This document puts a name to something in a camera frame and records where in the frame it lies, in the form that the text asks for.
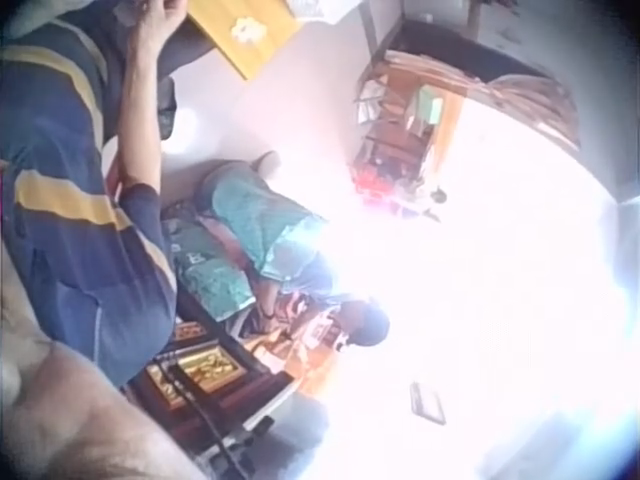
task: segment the table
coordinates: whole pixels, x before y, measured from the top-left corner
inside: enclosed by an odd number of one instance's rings
[[[299,22],[284,0],[190,0],[189,16],[246,80],[297,32]],[[239,19],[252,18],[266,27],[255,43],[242,43],[233,34]]]

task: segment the framed picture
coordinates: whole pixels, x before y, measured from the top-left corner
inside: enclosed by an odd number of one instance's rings
[[[219,344],[205,345],[179,354],[178,365],[202,391],[208,394],[246,373],[246,369]],[[178,395],[157,365],[150,364],[146,370],[170,409],[184,406],[184,399]]]

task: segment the man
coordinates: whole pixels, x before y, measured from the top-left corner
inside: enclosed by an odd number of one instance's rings
[[[116,386],[166,344],[175,277],[160,227],[157,59],[186,0],[149,0],[129,43],[119,115],[124,189],[101,172],[108,65],[65,17],[0,51],[2,237],[44,333]]]
[[[331,312],[349,343],[377,345],[387,337],[387,315],[370,298],[341,284],[342,276],[322,251],[326,220],[271,190],[257,173],[272,159],[273,154],[267,154],[253,165],[219,162],[196,192],[196,208],[229,228],[249,257],[265,321],[275,318],[278,295],[295,291],[309,302],[291,326],[294,339],[304,334],[311,320]]]

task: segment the person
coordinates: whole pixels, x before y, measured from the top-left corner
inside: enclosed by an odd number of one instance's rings
[[[387,315],[372,299],[341,286],[321,248],[327,221],[274,192],[257,173],[273,159],[270,152],[253,164],[217,162],[195,193],[198,212],[225,225],[249,257],[257,306],[266,321],[275,317],[279,294],[297,291],[308,304],[291,325],[293,339],[318,315],[331,312],[349,343],[379,344],[389,331]]]
[[[204,480],[95,364],[41,331],[1,246],[2,478]]]
[[[157,60],[187,7],[143,5],[118,119],[117,202],[101,172],[108,66],[91,37],[62,17],[0,51],[2,239],[44,334],[115,386],[165,346],[176,309],[160,224]]]

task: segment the sunlight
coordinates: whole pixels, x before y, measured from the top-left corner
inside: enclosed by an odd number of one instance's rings
[[[363,212],[334,222],[323,243],[335,268],[392,321],[384,344],[345,354],[343,376],[357,378],[357,388],[337,380],[327,406],[353,430],[367,430],[371,417],[397,429],[404,440],[387,451],[397,461],[432,438],[443,458],[465,451],[473,464],[553,412],[615,421],[639,398],[622,388],[638,357],[610,263],[613,199],[539,134],[468,103],[442,225]],[[559,179],[549,178],[550,164]],[[415,380],[442,393],[445,427],[411,414]],[[373,432],[362,437],[375,443]]]

